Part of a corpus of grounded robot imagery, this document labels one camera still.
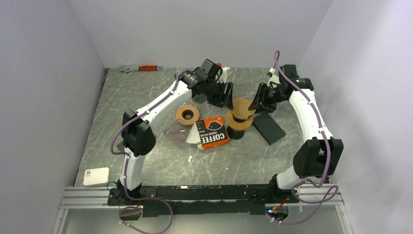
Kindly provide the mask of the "blue ribbed glass dripper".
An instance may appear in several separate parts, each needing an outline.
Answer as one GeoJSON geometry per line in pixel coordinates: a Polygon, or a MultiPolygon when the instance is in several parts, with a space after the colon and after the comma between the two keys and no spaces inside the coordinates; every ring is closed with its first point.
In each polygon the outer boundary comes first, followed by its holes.
{"type": "Polygon", "coordinates": [[[233,117],[233,120],[234,120],[235,122],[237,122],[237,123],[243,123],[243,122],[246,121],[246,119],[240,119],[240,118],[238,118],[238,117],[236,117],[236,116],[232,116],[232,117],[233,117]]]}

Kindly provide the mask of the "clear plastic filter bag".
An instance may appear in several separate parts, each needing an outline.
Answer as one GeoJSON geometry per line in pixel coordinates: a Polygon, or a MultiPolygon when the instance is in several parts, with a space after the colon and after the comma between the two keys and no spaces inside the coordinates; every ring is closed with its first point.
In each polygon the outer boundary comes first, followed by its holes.
{"type": "Polygon", "coordinates": [[[163,135],[169,139],[175,140],[180,143],[186,142],[186,139],[190,133],[191,127],[181,124],[179,121],[171,123],[163,131],[163,135]]]}

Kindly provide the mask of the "brown paper coffee filter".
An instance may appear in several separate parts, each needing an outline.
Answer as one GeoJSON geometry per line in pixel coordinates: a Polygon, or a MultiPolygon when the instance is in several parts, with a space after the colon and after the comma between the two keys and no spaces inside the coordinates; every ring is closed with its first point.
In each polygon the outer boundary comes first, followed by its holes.
{"type": "Polygon", "coordinates": [[[233,116],[238,119],[248,119],[253,114],[255,114],[256,110],[249,110],[249,106],[251,105],[252,101],[243,98],[243,97],[236,97],[233,100],[233,110],[231,111],[233,116]]]}

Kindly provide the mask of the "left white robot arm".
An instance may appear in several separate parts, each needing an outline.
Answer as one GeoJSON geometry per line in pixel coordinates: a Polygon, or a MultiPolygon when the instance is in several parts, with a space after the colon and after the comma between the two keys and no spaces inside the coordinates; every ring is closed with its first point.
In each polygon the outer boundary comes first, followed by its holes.
{"type": "Polygon", "coordinates": [[[233,83],[226,80],[229,69],[206,59],[194,70],[175,73],[172,85],[149,104],[123,114],[117,135],[124,146],[125,164],[119,182],[124,187],[120,197],[125,203],[132,205],[139,200],[145,156],[156,144],[154,129],[173,110],[196,96],[205,96],[210,105],[233,109],[233,83]]]}

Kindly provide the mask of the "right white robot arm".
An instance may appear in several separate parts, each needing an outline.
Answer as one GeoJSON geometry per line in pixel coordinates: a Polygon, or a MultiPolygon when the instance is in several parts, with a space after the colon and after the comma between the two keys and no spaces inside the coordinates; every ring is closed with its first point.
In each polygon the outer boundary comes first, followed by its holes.
{"type": "Polygon", "coordinates": [[[276,111],[279,103],[288,101],[297,115],[303,139],[303,145],[293,156],[292,165],[274,175],[277,184],[268,189],[269,198],[281,202],[287,196],[287,189],[305,179],[327,179],[333,175],[344,145],[328,130],[317,107],[311,80],[300,78],[295,65],[270,68],[267,75],[269,82],[259,85],[249,106],[256,113],[254,127],[268,144],[283,138],[286,133],[270,114],[276,111]]]}

